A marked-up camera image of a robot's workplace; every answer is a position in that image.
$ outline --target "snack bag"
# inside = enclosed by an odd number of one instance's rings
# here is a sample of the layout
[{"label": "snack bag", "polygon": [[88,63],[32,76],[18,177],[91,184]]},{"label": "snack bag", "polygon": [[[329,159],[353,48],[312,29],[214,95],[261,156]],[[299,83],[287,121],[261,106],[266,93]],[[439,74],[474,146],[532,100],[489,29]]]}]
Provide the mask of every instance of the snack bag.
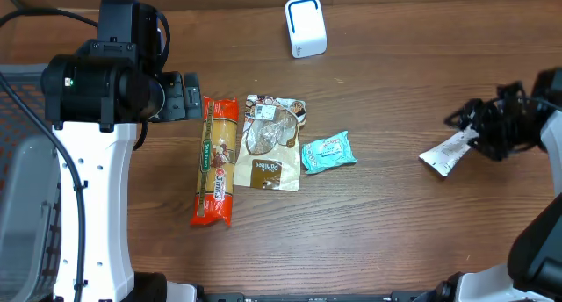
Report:
[{"label": "snack bag", "polygon": [[478,136],[478,132],[468,126],[465,130],[455,133],[445,142],[425,153],[421,153],[420,158],[435,169],[439,175],[446,177],[461,157],[471,149],[468,142]]},{"label": "snack bag", "polygon": [[238,101],[204,97],[201,158],[192,225],[232,218]]},{"label": "snack bag", "polygon": [[234,184],[297,191],[300,179],[299,129],[305,102],[249,95]]},{"label": "snack bag", "polygon": [[302,147],[302,163],[308,169],[308,175],[353,162],[357,162],[357,159],[351,152],[347,131]]}]

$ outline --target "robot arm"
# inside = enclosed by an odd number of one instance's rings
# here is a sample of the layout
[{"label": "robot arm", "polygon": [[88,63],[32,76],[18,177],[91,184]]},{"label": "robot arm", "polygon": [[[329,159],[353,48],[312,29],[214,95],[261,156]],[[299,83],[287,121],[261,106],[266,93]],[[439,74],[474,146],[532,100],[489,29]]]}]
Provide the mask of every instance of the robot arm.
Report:
[{"label": "robot arm", "polygon": [[[161,20],[167,34],[164,48]],[[163,73],[169,47],[165,17],[134,0],[103,0],[97,39],[74,55],[55,56],[41,87],[46,119],[68,150],[83,187],[85,209],[82,301],[181,300],[192,285],[133,272],[127,246],[127,185],[137,123],[201,119],[194,74]],[[60,158],[61,260],[54,299],[75,299],[78,215],[73,178]]]},{"label": "robot arm", "polygon": [[[478,273],[457,273],[416,302],[552,302],[562,297],[560,77],[559,68],[540,73],[531,98],[526,98],[520,83],[501,86],[499,98],[487,103],[473,99],[445,120],[452,126],[476,129],[479,137],[469,144],[496,161],[534,146],[545,150],[556,197],[516,239],[507,264]],[[537,104],[529,105],[528,100]]]},{"label": "robot arm", "polygon": [[554,195],[562,193],[562,112],[555,111],[541,130],[541,141],[551,161]]}]

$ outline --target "cable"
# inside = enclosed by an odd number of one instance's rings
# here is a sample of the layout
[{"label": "cable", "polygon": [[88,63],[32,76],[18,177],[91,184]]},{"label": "cable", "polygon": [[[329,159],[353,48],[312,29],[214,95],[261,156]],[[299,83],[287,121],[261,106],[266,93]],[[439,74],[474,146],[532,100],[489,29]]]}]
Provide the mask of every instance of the cable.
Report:
[{"label": "cable", "polygon": [[552,102],[550,102],[550,101],[548,101],[548,100],[544,100],[544,99],[542,99],[542,98],[537,98],[537,97],[528,97],[527,99],[528,99],[528,100],[535,101],[535,102],[538,102],[538,103],[540,103],[540,104],[544,104],[544,105],[546,105],[546,106],[551,107],[552,109],[555,109],[555,110],[558,110],[558,111],[562,111],[562,107],[561,107],[561,106],[555,105],[555,104],[553,104]]},{"label": "cable", "polygon": [[[78,21],[82,21],[88,25],[97,27],[97,22],[92,21],[88,18],[82,17],[72,12],[62,11],[55,8],[30,8],[22,9],[14,12],[10,12],[0,18],[0,27],[6,24],[8,21],[19,16],[49,16],[49,15],[62,15],[65,17],[73,18]],[[6,90],[6,93],[10,98],[16,103],[16,105],[24,112],[24,114],[39,128],[39,130],[49,138],[56,149],[61,153],[62,158],[67,164],[70,175],[72,176],[72,181],[74,183],[74,190],[76,193],[76,205],[78,214],[78,251],[76,258],[76,283],[74,285],[75,296],[74,301],[80,302],[82,298],[82,288],[84,286],[84,252],[86,248],[86,216],[84,209],[84,196],[83,187],[80,176],[78,175],[78,169],[72,161],[72,157],[68,153],[67,149],[62,145],[59,139],[54,136],[54,134],[43,124],[39,117],[22,102],[18,94],[11,88],[10,84],[0,72],[0,85]]]},{"label": "cable", "polygon": [[168,20],[166,19],[166,16],[164,16],[164,14],[159,11],[156,12],[156,16],[158,16],[160,21],[162,21],[164,32],[166,33],[166,45],[164,46],[164,50],[162,51],[162,55],[160,56],[160,63],[158,65],[158,67],[162,71],[162,69],[164,68],[164,64],[166,64],[166,61],[168,60],[169,42],[171,40],[171,35],[169,33]]},{"label": "cable", "polygon": [[4,25],[6,22],[12,20],[13,18],[19,16],[58,16],[58,15],[73,18],[78,21],[87,23],[88,25],[97,27],[96,21],[90,20],[86,17],[82,17],[72,12],[55,9],[55,8],[28,8],[28,9],[22,9],[22,10],[10,12],[5,16],[3,16],[2,18],[0,18],[0,26]]},{"label": "cable", "polygon": [[142,144],[144,143],[144,140],[147,138],[147,133],[148,133],[148,122],[144,121],[142,122],[142,128],[140,130],[139,139],[137,140],[136,143],[134,143],[133,151],[141,148]]}]

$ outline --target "black clamp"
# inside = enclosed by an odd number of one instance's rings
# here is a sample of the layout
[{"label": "black clamp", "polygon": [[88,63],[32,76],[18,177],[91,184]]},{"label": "black clamp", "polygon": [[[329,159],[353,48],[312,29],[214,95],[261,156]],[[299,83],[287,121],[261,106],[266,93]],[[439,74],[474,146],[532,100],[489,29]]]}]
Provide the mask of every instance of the black clamp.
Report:
[{"label": "black clamp", "polygon": [[148,122],[170,122],[187,119],[202,119],[203,105],[196,73],[182,75],[178,72],[162,73],[164,89],[163,108],[148,119]]},{"label": "black clamp", "polygon": [[527,96],[521,82],[497,87],[497,98],[484,102],[469,100],[444,123],[464,130],[474,129],[478,137],[472,148],[494,161],[534,146],[544,150],[540,133],[554,107],[562,103],[562,68],[539,73],[533,92]]}]

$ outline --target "spaghetti package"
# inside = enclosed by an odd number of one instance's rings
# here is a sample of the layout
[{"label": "spaghetti package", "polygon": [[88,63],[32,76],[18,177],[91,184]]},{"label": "spaghetti package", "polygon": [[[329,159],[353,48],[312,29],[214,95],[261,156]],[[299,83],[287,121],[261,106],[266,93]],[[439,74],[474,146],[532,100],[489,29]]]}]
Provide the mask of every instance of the spaghetti package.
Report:
[{"label": "spaghetti package", "polygon": [[244,116],[234,184],[297,191],[300,179],[299,129],[306,122],[305,102],[249,95]]},{"label": "spaghetti package", "polygon": [[204,123],[192,225],[223,219],[230,226],[238,101],[204,97]]}]

